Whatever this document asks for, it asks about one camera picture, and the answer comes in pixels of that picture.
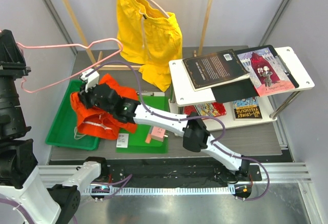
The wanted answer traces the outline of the pink wire hanger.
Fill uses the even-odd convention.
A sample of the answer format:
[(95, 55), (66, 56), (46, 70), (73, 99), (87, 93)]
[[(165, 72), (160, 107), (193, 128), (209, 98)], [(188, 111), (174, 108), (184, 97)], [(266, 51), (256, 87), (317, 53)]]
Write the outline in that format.
[(56, 86), (56, 85), (58, 85), (58, 84), (61, 84), (61, 83), (65, 82), (65, 81), (67, 81), (67, 80), (72, 79), (73, 77), (76, 77), (76, 76), (82, 74), (84, 71), (87, 71), (87, 70), (89, 70), (89, 69), (91, 69), (91, 68), (93, 68), (93, 67), (95, 67), (95, 66), (98, 66), (98, 65), (100, 65), (101, 63), (104, 63), (106, 60), (108, 60), (108, 59), (110, 59), (111, 57), (113, 57), (113, 56), (119, 54), (119, 53), (124, 49), (124, 46), (123, 46), (123, 44), (122, 44), (118, 39), (116, 39), (116, 38), (104, 38), (104, 39), (95, 40), (95, 41), (91, 42), (88, 46), (83, 45), (83, 44), (78, 44), (78, 43), (73, 43), (73, 44), (61, 44), (61, 45), (44, 45), (44, 46), (25, 46), (25, 45), (23, 45), (22, 43), (16, 42), (16, 44), (17, 44), (17, 46), (18, 46), (19, 48), (24, 48), (24, 49), (52, 49), (52, 48), (80, 47), (80, 48), (83, 48), (83, 49), (85, 49), (85, 50), (89, 50), (89, 49), (91, 49), (91, 48), (92, 48), (94, 45), (96, 45), (96, 44), (105, 43), (105, 42), (111, 42), (111, 41), (117, 43), (117, 45), (118, 45), (118, 50), (115, 51), (114, 53), (112, 53), (111, 55), (109, 55), (109, 56), (107, 56), (107, 57), (101, 59), (100, 61), (98, 61), (98, 62), (96, 62), (96, 63), (94, 63), (94, 64), (92, 64), (92, 65), (86, 67), (85, 69), (82, 69), (81, 71), (79, 71), (79, 72), (77, 72), (77, 73), (75, 73), (75, 74), (73, 74), (73, 75), (71, 75), (71, 76), (69, 76), (69, 77), (67, 77), (67, 78), (64, 78), (64, 79), (62, 79), (62, 80), (60, 80), (60, 81), (54, 82), (54, 83), (52, 83), (52, 84), (49, 84), (49, 85), (47, 85), (47, 86), (44, 86), (44, 87), (42, 87), (42, 88), (39, 88), (39, 89), (36, 89), (36, 90), (33, 90), (33, 91), (31, 91), (31, 90), (27, 90), (27, 89), (24, 87), (24, 84), (25, 84), (25, 82), (26, 82), (27, 80), (23, 77), (23, 80), (21, 81), (21, 84), (20, 84), (20, 88), (21, 88), (23, 91), (27, 92), (27, 93), (36, 93), (36, 92), (39, 92), (39, 91), (42, 91), (42, 90), (45, 90), (45, 89), (51, 88), (51, 87), (53, 87), (53, 86)]

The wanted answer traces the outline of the orange shorts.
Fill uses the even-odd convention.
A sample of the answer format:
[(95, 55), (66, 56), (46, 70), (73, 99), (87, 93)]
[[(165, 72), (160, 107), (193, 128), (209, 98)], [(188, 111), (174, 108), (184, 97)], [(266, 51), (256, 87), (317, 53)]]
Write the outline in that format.
[[(121, 86), (110, 74), (104, 75), (99, 83), (106, 84), (123, 97), (138, 100), (135, 89)], [(70, 104), (77, 115), (77, 130), (81, 134), (115, 140), (118, 138), (120, 129), (125, 129), (130, 133), (136, 132), (136, 124), (121, 123), (114, 119), (111, 114), (97, 107), (90, 109), (85, 108), (79, 100), (77, 92), (70, 94)]]

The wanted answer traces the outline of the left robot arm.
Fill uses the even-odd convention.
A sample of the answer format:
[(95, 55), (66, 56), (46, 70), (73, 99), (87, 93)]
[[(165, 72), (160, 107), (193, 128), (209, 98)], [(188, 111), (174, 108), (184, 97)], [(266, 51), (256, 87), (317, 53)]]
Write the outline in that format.
[(33, 154), (33, 140), (23, 140), (26, 126), (15, 80), (27, 76), (27, 67), (10, 30), (1, 32), (1, 202), (21, 213), (27, 223), (69, 223), (80, 194), (92, 181), (104, 182), (109, 169), (103, 157), (88, 157), (62, 184), (46, 188)]

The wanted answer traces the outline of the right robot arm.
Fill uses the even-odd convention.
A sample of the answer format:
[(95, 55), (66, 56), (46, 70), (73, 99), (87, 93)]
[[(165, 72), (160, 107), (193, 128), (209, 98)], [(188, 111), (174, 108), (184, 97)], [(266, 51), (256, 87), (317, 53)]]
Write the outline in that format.
[(191, 152), (203, 152), (219, 161), (236, 180), (244, 180), (250, 174), (250, 163), (245, 156), (236, 153), (215, 138), (201, 117), (174, 114), (147, 106), (143, 98), (134, 100), (119, 95), (106, 84), (88, 88), (83, 83), (77, 93), (84, 108), (95, 108), (111, 115), (123, 125), (148, 125), (159, 127), (182, 137), (182, 146)]

